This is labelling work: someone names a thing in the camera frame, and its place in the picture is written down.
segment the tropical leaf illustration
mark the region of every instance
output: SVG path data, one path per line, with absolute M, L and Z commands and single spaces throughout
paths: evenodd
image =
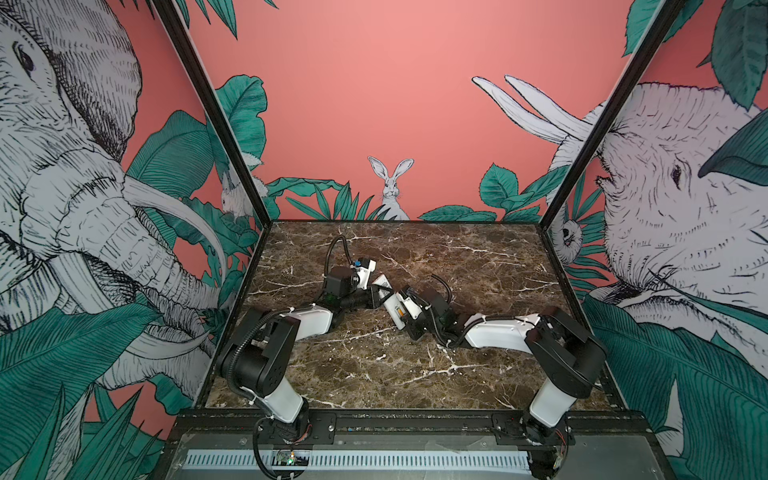
M 590 243 L 604 240 L 605 216 L 602 211 L 587 215 L 587 212 L 602 196 L 603 190 L 598 188 L 582 202 L 585 178 L 585 175 L 581 175 L 576 183 L 576 187 L 574 187 L 574 198 L 570 213 L 567 205 L 564 207 L 566 221 L 572 217 L 578 224 L 578 227 L 581 228 L 581 249 L 578 252 L 578 256 L 574 259 L 573 263 L 564 266 L 565 272 L 568 274 L 568 280 L 574 288 L 574 293 L 580 300 L 583 300 L 587 293 L 596 288 L 596 285 L 587 280 L 608 280 L 601 270 L 610 272 L 607 265 L 589 257 L 596 253 L 605 252 L 603 245 L 590 245 Z
M 721 480 L 768 472 L 768 380 L 685 329 L 635 323 L 591 296 L 582 306 L 611 353 L 608 362 L 629 407 L 643 411 L 654 431 L 664 426 L 677 380 L 685 430 L 681 458 L 691 474 Z
M 213 165 L 205 125 L 179 110 L 144 142 L 126 175 L 174 198 L 189 198 L 203 186 Z M 177 238 L 174 230 L 154 208 L 144 211 L 173 248 Z
M 324 184 L 321 184 L 320 182 L 311 184 L 312 187 L 314 187 L 314 194 L 317 199 L 317 207 L 318 210 L 315 210 L 314 208 L 310 207 L 309 205 L 300 202 L 298 200 L 295 200 L 293 198 L 287 198 L 288 203 L 299 209 L 300 211 L 304 212 L 305 214 L 309 215 L 310 217 L 317 219 L 317 220 L 381 220 L 384 218 L 384 216 L 389 212 L 389 209 L 383 210 L 383 205 L 375 208 L 370 214 L 368 213 L 369 205 L 371 203 L 371 200 L 373 200 L 373 195 L 368 197 L 366 201 L 362 203 L 360 208 L 357 207 L 360 194 L 357 194 L 354 199 L 352 199 L 352 189 L 349 186 L 349 182 L 346 183 L 343 187 L 340 188 L 339 193 L 336 195 L 336 199 L 333 202 L 333 212 L 331 211 L 330 204 L 328 203 L 328 200 L 325 197 L 325 193 L 323 190 L 327 190 L 328 188 L 334 188 L 334 185 L 329 185 L 325 189 L 321 188 L 321 186 L 325 186 Z M 309 184 L 307 185 L 301 185 L 297 184 L 297 189 L 300 189 L 301 191 L 307 188 Z
M 227 80 L 216 93 L 242 152 L 261 158 L 266 144 L 264 120 L 259 117 L 266 110 L 266 93 L 261 79 L 237 75 Z M 207 130 L 216 170 L 221 178 L 230 169 L 230 159 L 210 121 L 207 122 Z
M 733 134 L 699 169 L 699 178 L 719 172 L 768 187 L 768 110 Z
M 57 308 L 0 336 L 0 471 L 24 455 L 45 424 L 64 386 L 69 411 L 93 381 L 161 315 L 136 303 L 101 313 L 65 315 Z M 28 402 L 30 385 L 35 404 Z
M 489 207 L 502 208 L 501 219 L 505 222 L 534 223 L 540 220 L 540 207 L 526 208 L 535 201 L 546 197 L 557 188 L 565 178 L 568 167 L 550 170 L 518 192 L 518 177 L 511 170 L 491 165 L 480 182 L 480 198 Z M 497 214 L 491 211 L 474 211 L 463 205 L 445 205 L 435 208 L 419 217 L 432 222 L 450 221 L 486 221 L 497 220 Z
M 277 8 L 277 5 L 275 5 L 275 2 L 273 0 L 264 0 L 268 5 L 272 5 L 274 8 Z M 208 17 L 208 11 L 205 8 L 205 2 L 204 0 L 195 0 L 197 3 L 197 6 L 200 7 L 200 10 L 202 10 L 203 14 L 205 15 L 205 18 L 208 20 L 208 23 L 210 23 L 210 17 Z M 179 9 L 181 10 L 181 16 L 184 17 L 184 23 L 187 24 L 187 28 L 190 26 L 190 13 L 189 8 L 187 7 L 187 0 L 176 0 L 177 5 L 179 5 Z M 235 38 L 237 38 L 237 20 L 235 19 L 235 8 L 232 5 L 232 0 L 208 0 L 208 3 L 210 4 L 211 8 L 214 9 L 214 12 L 216 12 L 216 15 L 219 16 L 222 22 L 227 26 L 227 28 L 230 29 L 232 32 L 232 35 L 234 35 Z
M 152 377 L 151 381 L 158 379 L 158 377 L 165 377 L 165 375 L 157 375 Z M 98 410 L 99 419 L 101 421 L 86 422 L 83 424 L 83 448 L 88 443 L 90 443 L 91 440 L 93 440 L 93 438 L 99 433 L 104 424 L 118 412 L 118 409 L 114 406 L 114 403 L 112 402 L 106 389 L 96 386 L 94 389 L 94 396 L 96 399 L 96 408 Z M 147 451 L 147 454 L 143 459 L 144 464 L 140 467 L 140 471 L 142 473 L 149 473 L 152 471 L 155 464 L 157 464 L 157 460 L 160 458 L 160 454 L 162 453 L 165 442 L 157 440 L 156 437 L 143 432 L 141 427 L 137 427 L 130 423 L 128 424 L 126 431 L 123 434 L 123 438 L 120 441 L 120 444 L 124 450 L 124 462 L 130 460 L 131 458 L 137 458 L 148 442 L 151 443 L 151 448 Z
M 634 51 L 637 50 L 637 46 L 643 38 L 645 29 L 650 24 L 650 20 L 654 17 L 660 3 L 660 0 L 634 0 L 634 2 L 632 2 L 629 15 L 627 15 L 627 47 L 624 49 L 625 55 L 634 53 Z M 674 37 L 683 25 L 685 25 L 694 13 L 696 13 L 696 10 L 699 9 L 702 3 L 703 0 L 688 0 L 683 9 L 680 10 L 677 18 L 675 18 L 667 36 L 664 37 L 664 41 Z
M 16 471 L 14 480 L 45 480 L 64 415 L 64 386 L 62 386 L 58 391 L 53 408 L 51 408 L 51 413 L 48 414 L 42 430 L 40 430 L 38 437 L 24 457 L 24 461 Z
M 726 0 L 712 40 L 712 70 L 730 97 L 751 108 L 768 68 L 768 6 Z
M 221 246 L 227 255 L 233 253 L 250 254 L 252 247 L 258 240 L 259 234 L 250 228 L 246 217 L 235 218 L 233 214 L 225 214 L 212 204 L 203 203 L 199 199 L 183 200 L 192 210 L 200 215 L 216 232 Z M 200 243 L 206 251 L 213 247 L 202 233 L 183 220 L 179 220 L 168 214 L 161 214 L 165 222 L 176 231 L 179 238 L 183 238 L 193 245 Z

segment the black cable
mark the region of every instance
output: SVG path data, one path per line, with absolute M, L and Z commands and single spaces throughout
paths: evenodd
M 285 472 L 285 474 L 281 473 L 279 476 L 275 475 L 273 472 L 270 472 L 266 465 L 264 465 L 264 461 L 261 459 L 261 454 L 259 453 L 259 425 L 262 424 L 265 420 L 268 420 L 269 417 L 263 417 L 259 419 L 256 422 L 256 425 L 253 426 L 253 457 L 256 459 L 256 463 L 259 465 L 259 470 L 266 475 L 268 478 L 271 478 L 272 480 L 278 480 L 278 478 L 284 478 L 288 480 L 289 478 L 296 478 L 299 475 L 303 474 L 304 470 L 295 470 L 291 472 Z
M 349 255 L 349 240 L 347 240 L 343 235 L 336 236 L 336 238 L 331 240 L 330 245 L 328 245 L 328 251 L 326 252 L 326 262 L 323 268 L 323 286 L 320 287 L 320 293 L 317 295 L 317 302 L 323 298 L 323 292 L 326 291 L 326 282 L 328 281 L 328 271 L 330 269 L 331 255 L 333 255 L 333 248 L 336 246 L 339 240 L 344 240 L 344 255 L 346 256 L 347 264 L 352 265 L 352 256 Z
M 325 269 L 323 270 L 323 274 L 325 276 L 328 276 L 328 269 L 330 266 L 331 255 L 333 254 L 333 248 L 336 246 L 339 240 L 344 240 L 344 243 L 343 243 L 344 255 L 346 255 L 347 264 L 352 265 L 352 256 L 349 255 L 349 240 L 347 240 L 346 237 L 344 237 L 343 235 L 339 235 L 333 240 L 331 240 L 331 244 L 328 246 L 328 253 L 326 254 L 326 266 L 325 266 Z
M 283 314 L 288 313 L 289 310 L 274 310 L 272 312 L 269 312 L 265 316 L 261 317 L 257 320 L 256 325 L 253 326 L 252 329 L 246 334 L 243 341 L 240 343 L 240 345 L 237 346 L 237 349 L 235 350 L 234 355 L 232 355 L 232 359 L 230 360 L 230 364 L 227 367 L 227 375 L 225 376 L 227 380 L 227 387 L 229 387 L 232 392 L 236 393 L 239 396 L 245 397 L 243 394 L 243 390 L 237 388 L 237 385 L 235 385 L 235 366 L 237 365 L 237 362 L 240 360 L 240 356 L 243 355 L 243 351 L 245 351 L 246 347 L 250 345 L 251 340 L 256 336 L 256 334 L 261 330 L 267 322 L 269 322 L 271 319 Z
M 446 301 L 448 302 L 448 304 L 450 304 L 453 301 L 453 292 L 451 291 L 451 287 L 448 285 L 448 283 L 445 280 L 435 275 L 434 273 L 432 274 L 432 278 L 442 283 L 442 285 L 445 287 L 445 293 L 448 295 Z

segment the brown marble surface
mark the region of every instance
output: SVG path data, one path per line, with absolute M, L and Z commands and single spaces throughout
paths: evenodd
M 442 291 L 429 278 L 437 273 L 453 289 L 457 311 L 569 310 L 531 225 L 290 222 L 274 225 L 241 315 L 249 305 L 277 309 L 314 299 L 328 243 L 339 233 L 349 239 L 353 259 L 376 260 L 377 272 L 396 289 Z M 331 266 L 341 264 L 337 245 Z M 383 308 L 347 314 L 331 333 L 297 342 L 286 376 L 310 406 L 348 409 L 524 409 L 545 380 L 527 353 L 450 351 L 429 334 L 414 342 Z M 207 406 L 247 403 L 217 378 Z M 610 409 L 597 390 L 574 408 Z

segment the elephant tusk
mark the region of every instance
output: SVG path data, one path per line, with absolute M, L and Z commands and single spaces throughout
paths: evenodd
M 101 291 L 82 253 L 63 253 L 48 261 L 59 285 L 86 312 L 99 313 L 115 305 Z
M 157 338 L 145 331 L 136 337 L 125 351 L 148 360 L 172 359 L 194 351 L 206 338 L 208 338 L 208 334 L 203 333 L 186 342 L 171 342 Z
M 210 227 L 208 222 L 198 215 L 194 210 L 184 205 L 171 195 L 164 194 L 156 188 L 136 180 L 133 177 L 125 177 L 123 184 L 123 195 L 125 200 L 134 207 L 149 207 L 173 215 L 179 220 L 183 220 L 195 227 L 205 238 L 214 246 L 216 255 L 221 265 L 221 284 L 227 278 L 227 256 L 224 254 L 224 248 L 221 246 L 219 237 Z

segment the wire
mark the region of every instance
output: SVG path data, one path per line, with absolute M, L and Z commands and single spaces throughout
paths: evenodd
M 297 471 L 291 471 L 291 472 L 285 472 L 280 473 L 280 476 L 275 475 L 274 472 L 270 472 L 269 469 L 267 469 L 266 465 L 264 465 L 264 461 L 261 459 L 261 454 L 259 453 L 259 426 L 266 420 L 268 420 L 269 417 L 263 417 L 259 419 L 256 422 L 256 425 L 253 426 L 253 457 L 256 459 L 256 463 L 259 465 L 259 470 L 267 476 L 267 478 L 271 478 L 271 480 L 281 480 L 282 478 L 296 478 L 299 475 L 303 474 L 304 470 L 297 470 Z
M 445 287 L 445 292 L 448 294 L 446 301 L 451 303 L 453 301 L 453 292 L 451 291 L 451 287 L 448 285 L 448 283 L 434 273 L 432 274 L 432 278 L 442 283 L 442 285 Z
M 237 385 L 235 385 L 235 367 L 237 366 L 237 362 L 240 361 L 240 356 L 243 355 L 243 351 L 250 345 L 253 338 L 256 336 L 256 334 L 261 330 L 267 322 L 269 322 L 271 319 L 283 314 L 288 313 L 289 310 L 274 310 L 272 312 L 269 312 L 265 316 L 262 316 L 260 319 L 256 321 L 256 325 L 253 326 L 252 329 L 248 332 L 248 334 L 245 335 L 245 338 L 243 338 L 243 341 L 240 342 L 240 345 L 237 346 L 237 349 L 235 350 L 235 353 L 232 355 L 232 359 L 230 360 L 230 364 L 227 367 L 227 387 L 229 387 L 232 392 L 236 393 L 239 396 L 246 397 L 243 394 L 243 390 L 237 388 Z

